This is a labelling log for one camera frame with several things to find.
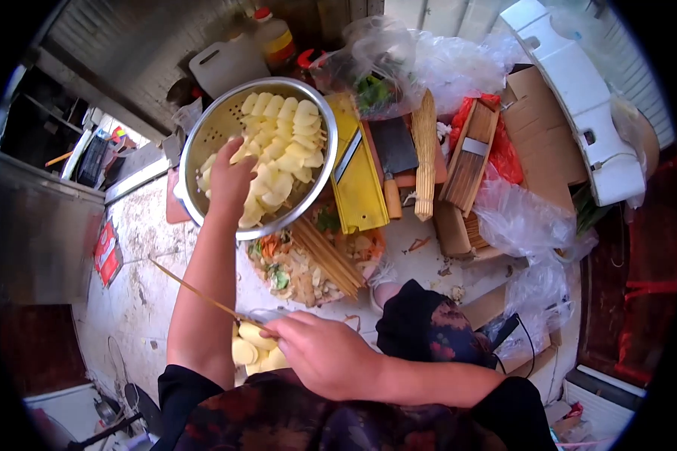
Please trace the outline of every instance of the cleaver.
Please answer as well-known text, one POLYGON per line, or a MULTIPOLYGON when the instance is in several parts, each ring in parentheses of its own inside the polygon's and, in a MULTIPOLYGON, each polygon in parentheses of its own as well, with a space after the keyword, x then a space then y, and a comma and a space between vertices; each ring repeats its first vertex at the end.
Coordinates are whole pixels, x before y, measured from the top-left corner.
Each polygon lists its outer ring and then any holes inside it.
POLYGON ((390 219, 401 219, 401 200, 393 175, 419 166, 416 148, 403 118, 370 121, 369 129, 384 172, 384 199, 390 219))

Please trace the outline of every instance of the wooden knife handle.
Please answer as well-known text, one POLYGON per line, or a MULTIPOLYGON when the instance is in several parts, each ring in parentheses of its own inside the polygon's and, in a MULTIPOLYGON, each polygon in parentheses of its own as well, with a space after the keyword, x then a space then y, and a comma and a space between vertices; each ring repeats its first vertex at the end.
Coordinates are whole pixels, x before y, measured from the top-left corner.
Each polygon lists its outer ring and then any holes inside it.
POLYGON ((386 209, 389 219, 401 219, 401 198, 398 196, 398 186, 396 180, 384 178, 384 198, 386 198, 386 209))

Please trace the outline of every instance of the black shirt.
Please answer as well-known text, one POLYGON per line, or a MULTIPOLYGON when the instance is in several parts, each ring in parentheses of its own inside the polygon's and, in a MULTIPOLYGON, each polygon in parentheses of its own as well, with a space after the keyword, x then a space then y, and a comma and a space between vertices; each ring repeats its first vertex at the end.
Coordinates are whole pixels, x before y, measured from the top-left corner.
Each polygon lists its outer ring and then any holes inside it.
MULTIPOLYGON (((197 405, 223 393, 217 384, 182 366, 168 365, 158 378, 164 436, 153 449, 173 449, 197 405)), ((494 432, 508 449, 556 449, 539 392, 528 380, 508 377, 471 410, 471 418, 494 432)))

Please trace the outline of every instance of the red packaging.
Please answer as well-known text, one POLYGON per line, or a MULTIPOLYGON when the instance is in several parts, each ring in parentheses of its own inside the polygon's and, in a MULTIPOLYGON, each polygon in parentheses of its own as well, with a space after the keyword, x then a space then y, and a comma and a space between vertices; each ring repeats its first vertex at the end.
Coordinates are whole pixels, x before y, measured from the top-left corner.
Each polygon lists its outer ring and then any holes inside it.
MULTIPOLYGON (((494 104, 499 104, 500 102, 498 95, 481 94, 481 98, 494 104)), ((451 151, 453 151, 456 146, 456 141, 459 140, 459 135, 466 122, 466 118, 469 117, 469 111, 471 110, 473 100, 473 97, 464 97, 459 111, 454 115, 454 119, 451 121, 452 130, 449 133, 449 149, 451 149, 451 151)), ((496 167, 496 171, 499 175, 510 183, 518 185, 524 181, 521 163, 519 162, 519 157, 517 156, 514 144, 512 144, 512 141, 509 140, 509 136, 507 135, 507 129, 502 115, 499 115, 499 122, 496 124, 492 148, 489 149, 489 162, 496 167)))
POLYGON ((123 267, 123 254, 117 244, 117 234, 111 219, 105 223, 100 232, 93 254, 95 270, 100 274, 103 286, 108 286, 123 267))

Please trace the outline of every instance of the stainless steel bowl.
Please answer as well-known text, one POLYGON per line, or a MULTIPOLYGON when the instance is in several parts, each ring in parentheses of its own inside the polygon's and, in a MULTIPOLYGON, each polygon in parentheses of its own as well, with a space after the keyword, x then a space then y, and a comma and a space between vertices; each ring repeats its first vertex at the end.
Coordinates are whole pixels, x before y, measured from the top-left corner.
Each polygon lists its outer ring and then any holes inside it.
MULTIPOLYGON (((299 102, 304 99, 314 102, 322 116, 321 127, 327 133, 326 148, 323 151, 325 162, 322 167, 314 169, 313 179, 315 182, 294 188, 288 199, 288 203, 294 206, 292 209, 281 207, 275 213, 275 219, 267 221, 261 227, 239 229, 236 232, 236 239, 239 241, 260 238, 277 232, 301 216, 316 200, 323 186, 328 182, 334 168, 336 149, 339 145, 339 133, 336 128, 334 112, 331 111, 331 107, 328 106, 321 94, 311 86, 290 78, 269 77, 244 83, 231 89, 216 99, 203 113, 190 132, 181 155, 181 168, 174 194, 183 201, 190 217, 199 226, 203 225, 203 219, 208 212, 208 199, 203 193, 199 192, 196 183, 197 170, 208 156, 215 153, 228 141, 228 138, 241 134, 243 125, 239 120, 243 117, 243 113, 241 113, 240 108, 245 98, 252 92, 270 92, 283 97, 296 97, 299 102)), ((213 202, 222 201, 220 193, 212 193, 212 198, 213 202)))

